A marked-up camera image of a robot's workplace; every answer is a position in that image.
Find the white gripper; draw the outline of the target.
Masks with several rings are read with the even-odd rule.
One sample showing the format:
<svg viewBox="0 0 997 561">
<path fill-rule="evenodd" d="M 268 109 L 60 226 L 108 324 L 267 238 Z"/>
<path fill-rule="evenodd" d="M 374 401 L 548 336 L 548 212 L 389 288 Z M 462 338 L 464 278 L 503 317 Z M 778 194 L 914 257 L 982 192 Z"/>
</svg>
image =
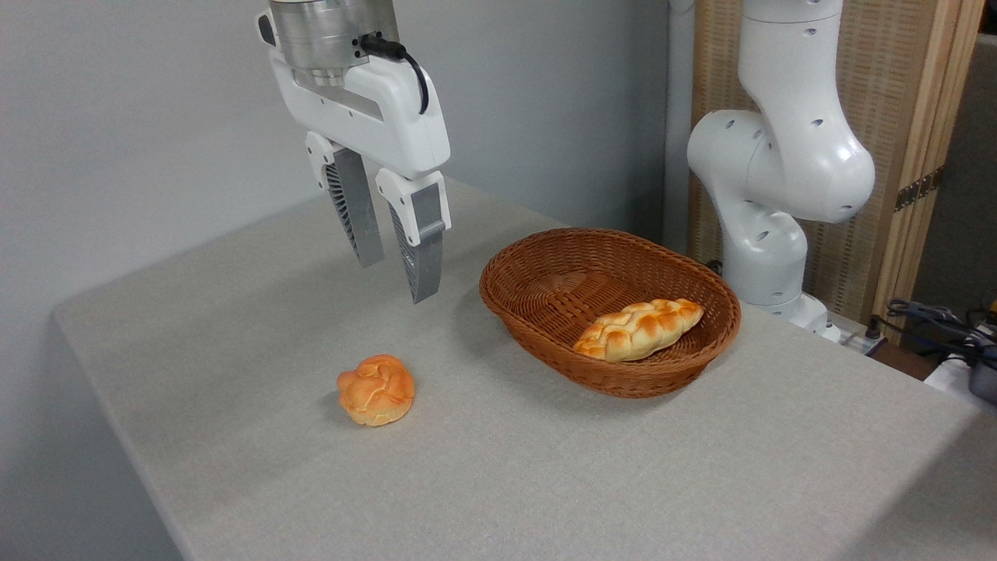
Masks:
<svg viewBox="0 0 997 561">
<path fill-rule="evenodd" d="M 451 157 L 451 143 L 433 81 L 403 47 L 395 13 L 261 12 L 257 31 L 286 107 L 310 130 L 305 145 L 315 181 L 328 192 L 360 266 L 385 258 L 364 156 L 387 168 L 376 185 L 389 205 L 412 302 L 437 294 L 444 233 L 452 227 L 437 170 Z"/>
</svg>

